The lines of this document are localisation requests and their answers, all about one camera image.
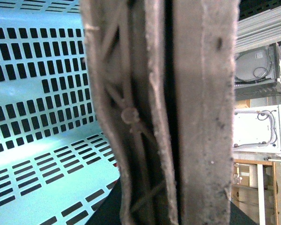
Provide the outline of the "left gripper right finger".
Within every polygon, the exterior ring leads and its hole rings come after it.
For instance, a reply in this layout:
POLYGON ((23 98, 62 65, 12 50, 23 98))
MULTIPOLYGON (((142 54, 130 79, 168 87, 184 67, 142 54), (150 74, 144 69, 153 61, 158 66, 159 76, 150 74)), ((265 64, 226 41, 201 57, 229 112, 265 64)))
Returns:
POLYGON ((230 220, 239 1, 173 2, 173 67, 183 225, 230 220))

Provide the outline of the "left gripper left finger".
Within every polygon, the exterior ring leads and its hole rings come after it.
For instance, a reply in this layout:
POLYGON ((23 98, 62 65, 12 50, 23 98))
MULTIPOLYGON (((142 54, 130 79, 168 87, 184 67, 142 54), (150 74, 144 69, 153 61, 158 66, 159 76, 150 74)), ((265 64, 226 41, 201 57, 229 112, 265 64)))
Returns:
POLYGON ((117 161, 124 225, 178 224, 164 6, 162 0, 80 2, 91 95, 117 161))

